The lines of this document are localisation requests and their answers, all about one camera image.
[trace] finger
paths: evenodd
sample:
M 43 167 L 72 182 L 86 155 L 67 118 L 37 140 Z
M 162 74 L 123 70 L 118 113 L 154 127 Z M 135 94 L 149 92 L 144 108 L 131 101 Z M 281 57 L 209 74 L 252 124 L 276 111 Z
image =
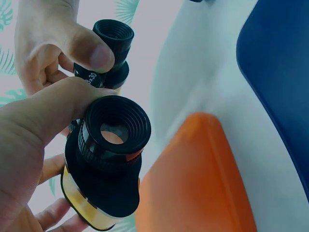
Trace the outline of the finger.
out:
M 39 79 L 22 81 L 22 85 L 27 96 L 31 96 L 44 88 L 42 82 Z
M 57 70 L 53 75 L 48 77 L 48 81 L 53 84 L 67 77 L 68 76 L 65 73 L 63 73 L 60 70 Z
M 62 134 L 63 136 L 68 136 L 71 133 L 71 131 L 69 130 L 68 127 L 66 127 L 65 129 L 62 130 L 62 132 L 60 132 L 60 134 Z
M 88 225 L 78 216 L 74 215 L 61 226 L 50 232 L 82 232 Z
M 41 225 L 43 231 L 55 226 L 68 212 L 70 204 L 66 199 L 60 198 L 44 211 L 38 213 L 35 218 Z
M 55 60 L 52 64 L 48 65 L 45 68 L 46 83 L 43 84 L 45 87 L 48 86 L 47 82 L 52 84 L 68 77 L 66 74 L 64 74 L 58 69 L 58 66 L 59 62 L 58 60 Z
M 52 21 L 52 43 L 71 61 L 99 73 L 105 73 L 113 67 L 113 52 L 92 30 L 68 17 L 55 17 Z
M 64 164 L 65 164 L 64 154 L 60 154 L 44 160 L 39 185 L 44 183 L 46 180 L 61 174 Z
M 37 142 L 45 147 L 71 121 L 82 118 L 91 102 L 110 94 L 115 94 L 115 91 L 94 88 L 81 78 L 68 77 L 28 99 L 5 105 L 1 108 L 1 114 L 23 131 L 35 136 L 23 137 L 24 143 Z
M 63 53 L 61 53 L 58 57 L 59 65 L 64 69 L 71 73 L 73 73 L 73 62 Z

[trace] eyepiece lens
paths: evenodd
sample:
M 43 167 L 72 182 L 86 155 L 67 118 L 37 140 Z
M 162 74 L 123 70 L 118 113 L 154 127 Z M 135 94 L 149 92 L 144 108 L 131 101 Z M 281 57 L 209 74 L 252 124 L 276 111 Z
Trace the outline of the eyepiece lens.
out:
M 102 37 L 109 37 L 116 40 L 132 40 L 133 30 L 122 22 L 116 20 L 100 20 L 95 23 L 93 31 Z
M 111 144 L 123 144 L 128 138 L 128 131 L 124 125 L 101 125 L 101 134 L 103 138 Z

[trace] hand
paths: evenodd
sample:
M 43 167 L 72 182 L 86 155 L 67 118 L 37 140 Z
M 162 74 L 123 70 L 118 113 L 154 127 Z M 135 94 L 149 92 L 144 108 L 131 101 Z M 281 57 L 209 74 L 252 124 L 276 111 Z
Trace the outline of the hand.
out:
M 49 178 L 61 174 L 64 168 L 64 155 L 54 156 L 44 161 L 39 185 Z M 22 209 L 6 232 L 43 232 L 55 226 L 68 212 L 70 204 L 66 199 L 61 198 L 46 208 L 43 212 L 33 215 L 28 206 Z M 73 216 L 61 226 L 50 232 L 81 232 L 87 227 L 78 215 Z
M 15 68 L 28 95 L 73 72 L 73 62 L 99 73 L 114 64 L 109 47 L 76 23 L 79 0 L 20 0 L 15 29 Z
M 42 176 L 44 148 L 72 120 L 82 118 L 91 102 L 113 93 L 94 88 L 81 78 L 68 77 L 0 108 L 0 231 L 16 222 L 25 226 L 14 232 L 45 229 L 35 222 L 38 230 L 26 230 L 35 221 L 27 203 Z M 52 176 L 46 173 L 43 180 Z M 67 208 L 60 207 L 61 212 Z

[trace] fingernail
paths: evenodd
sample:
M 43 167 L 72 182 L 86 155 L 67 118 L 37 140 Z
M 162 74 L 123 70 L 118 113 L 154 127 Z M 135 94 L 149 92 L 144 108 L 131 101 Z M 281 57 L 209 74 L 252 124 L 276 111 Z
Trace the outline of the fingernail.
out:
M 108 46 L 98 45 L 90 57 L 90 66 L 95 71 L 106 72 L 110 68 L 113 53 Z

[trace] blue object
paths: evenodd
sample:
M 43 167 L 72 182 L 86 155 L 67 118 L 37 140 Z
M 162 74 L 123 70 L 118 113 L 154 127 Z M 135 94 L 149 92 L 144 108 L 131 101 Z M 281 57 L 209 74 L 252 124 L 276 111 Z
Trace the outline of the blue object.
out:
M 259 0 L 240 32 L 236 53 L 309 199 L 309 1 Z

